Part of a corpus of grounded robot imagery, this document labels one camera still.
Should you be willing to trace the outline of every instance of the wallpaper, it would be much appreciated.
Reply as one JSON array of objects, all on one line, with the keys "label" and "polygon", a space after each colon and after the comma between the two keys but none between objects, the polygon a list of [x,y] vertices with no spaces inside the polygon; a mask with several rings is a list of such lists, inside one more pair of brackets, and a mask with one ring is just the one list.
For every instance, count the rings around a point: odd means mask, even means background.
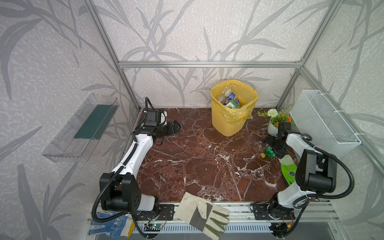
[{"label": "wallpaper", "polygon": [[[95,0],[120,61],[297,61],[330,0]],[[293,70],[125,69],[141,105],[209,106],[211,88],[235,78],[273,106]]]},{"label": "wallpaper", "polygon": [[280,110],[291,110],[296,100],[299,98],[301,92],[303,90],[312,90],[313,88],[307,82],[307,80],[299,75],[296,79],[295,84],[293,85],[291,91],[288,96],[284,99],[283,104],[281,105]]},{"label": "wallpaper", "polygon": [[[79,239],[137,113],[82,1],[0,0],[0,238]],[[120,106],[86,163],[41,154],[90,93]]]},{"label": "wallpaper", "polygon": [[141,105],[148,96],[154,106],[211,106],[210,91],[220,81],[237,79],[256,90],[256,107],[275,107],[293,68],[142,68],[125,71]]},{"label": "wallpaper", "polygon": [[[306,67],[384,153],[384,1],[345,0]],[[337,215],[350,239],[382,239],[382,174],[360,148],[341,160],[352,170],[356,186],[346,198],[332,200]],[[337,191],[347,185],[338,168]]]}]

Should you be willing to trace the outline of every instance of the work glove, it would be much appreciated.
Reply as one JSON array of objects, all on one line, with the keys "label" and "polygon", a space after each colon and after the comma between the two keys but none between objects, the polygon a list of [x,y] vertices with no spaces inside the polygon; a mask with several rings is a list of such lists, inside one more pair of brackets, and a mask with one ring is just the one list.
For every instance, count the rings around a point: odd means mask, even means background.
[{"label": "work glove", "polygon": [[[106,218],[113,216],[119,212],[115,211],[103,211],[103,212],[97,212],[96,215],[99,218]],[[95,222],[91,221],[91,226],[94,226],[91,228],[88,232],[88,235],[99,235],[99,234],[105,234],[110,238],[119,238],[121,236],[128,236],[129,228],[131,226],[132,219],[128,218],[127,216],[121,216],[116,219],[112,219],[108,222]]]},{"label": "work glove", "polygon": [[185,192],[174,217],[199,229],[213,240],[224,233],[223,225],[229,223],[229,210],[211,203],[201,197]]}]

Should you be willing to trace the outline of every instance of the bottle label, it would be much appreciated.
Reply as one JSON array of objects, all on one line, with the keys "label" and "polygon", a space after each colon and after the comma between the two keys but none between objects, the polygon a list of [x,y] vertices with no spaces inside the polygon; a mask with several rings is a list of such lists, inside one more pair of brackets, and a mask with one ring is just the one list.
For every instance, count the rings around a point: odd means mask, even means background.
[{"label": "bottle label", "polygon": [[235,101],[230,101],[229,103],[227,103],[227,105],[225,105],[227,108],[230,108],[230,109],[236,109],[239,105],[237,104],[237,102]]},{"label": "bottle label", "polygon": [[231,95],[229,95],[227,98],[231,101],[235,97],[236,97],[236,95],[232,92]]}]

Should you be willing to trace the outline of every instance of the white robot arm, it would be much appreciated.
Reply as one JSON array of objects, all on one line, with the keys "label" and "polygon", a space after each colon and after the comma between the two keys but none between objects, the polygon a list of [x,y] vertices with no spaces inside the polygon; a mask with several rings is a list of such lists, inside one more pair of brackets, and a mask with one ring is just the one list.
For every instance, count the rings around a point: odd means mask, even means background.
[{"label": "white robot arm", "polygon": [[[155,196],[142,194],[136,181],[139,168],[154,142],[158,138],[178,133],[181,125],[177,121],[167,122],[167,112],[148,110],[141,124],[132,133],[134,140],[120,163],[110,173],[100,177],[100,194],[92,208],[92,218],[96,222],[107,222],[127,213],[146,211],[151,215],[159,214],[159,201]],[[101,202],[103,210],[120,212],[108,218],[99,218],[96,214]]]},{"label": "white robot arm", "polygon": [[[354,179],[350,170],[336,156],[314,146],[311,140],[312,137],[307,134],[292,131],[289,122],[282,122],[279,125],[277,137],[269,135],[265,139],[278,158],[283,158],[288,153],[287,147],[291,147],[300,162],[295,182],[273,195],[264,216],[275,220],[281,219],[293,214],[294,208],[305,208],[308,203],[302,201],[310,197],[337,199],[352,192]],[[335,190],[337,164],[347,172],[350,179],[349,187],[338,195],[323,195]]]}]

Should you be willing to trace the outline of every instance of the wire mesh basket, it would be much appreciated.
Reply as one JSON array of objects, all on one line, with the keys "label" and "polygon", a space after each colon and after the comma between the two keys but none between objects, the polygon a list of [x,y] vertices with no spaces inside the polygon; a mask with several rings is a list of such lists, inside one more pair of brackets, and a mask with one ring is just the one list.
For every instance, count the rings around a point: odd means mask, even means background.
[{"label": "wire mesh basket", "polygon": [[301,133],[319,148],[341,157],[361,144],[356,133],[319,90],[303,90],[291,110]]}]

